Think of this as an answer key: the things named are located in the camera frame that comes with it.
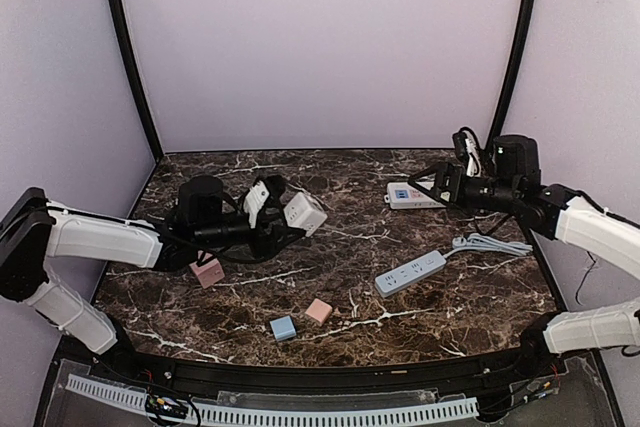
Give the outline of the white cube socket adapter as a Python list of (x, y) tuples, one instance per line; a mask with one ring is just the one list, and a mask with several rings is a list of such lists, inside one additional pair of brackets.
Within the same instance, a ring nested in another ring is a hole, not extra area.
[(327, 220), (321, 205), (311, 196), (298, 192), (284, 208), (287, 225), (302, 229), (306, 237), (311, 237)]

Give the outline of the blue-grey power strip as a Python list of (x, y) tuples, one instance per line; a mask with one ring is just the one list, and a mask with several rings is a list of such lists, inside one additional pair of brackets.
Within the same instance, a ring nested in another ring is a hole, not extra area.
[(375, 288), (387, 298), (411, 285), (440, 272), (446, 265), (439, 251), (431, 251), (375, 278)]

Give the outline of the pink plug adapter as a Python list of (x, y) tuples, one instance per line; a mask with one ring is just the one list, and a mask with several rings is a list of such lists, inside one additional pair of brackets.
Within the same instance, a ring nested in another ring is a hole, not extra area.
[(333, 307), (319, 298), (315, 298), (304, 315), (319, 325), (323, 325), (333, 312)]

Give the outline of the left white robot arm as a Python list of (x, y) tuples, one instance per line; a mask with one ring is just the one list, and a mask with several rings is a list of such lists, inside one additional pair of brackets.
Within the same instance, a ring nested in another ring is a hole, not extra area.
[(303, 192), (284, 203), (286, 188), (280, 175), (259, 177), (233, 198), (221, 179), (197, 176), (179, 187), (161, 221), (76, 210), (29, 188), (1, 221), (1, 296), (32, 307), (98, 356), (127, 352), (131, 342), (119, 323), (71, 289), (47, 261), (82, 258), (155, 272), (219, 259), (261, 264), (327, 219), (319, 202)]

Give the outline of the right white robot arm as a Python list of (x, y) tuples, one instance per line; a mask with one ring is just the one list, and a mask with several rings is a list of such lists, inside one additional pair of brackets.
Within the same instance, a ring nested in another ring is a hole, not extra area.
[[(462, 128), (453, 136), (456, 162), (438, 162), (409, 176), (409, 185), (446, 206), (500, 212), (549, 240), (585, 251), (632, 277), (639, 275), (639, 225), (599, 205), (583, 190), (545, 185), (537, 142), (523, 135), (495, 138), (490, 150)], [(639, 301), (580, 312), (544, 314), (521, 335), (536, 357), (620, 347), (639, 353)]]

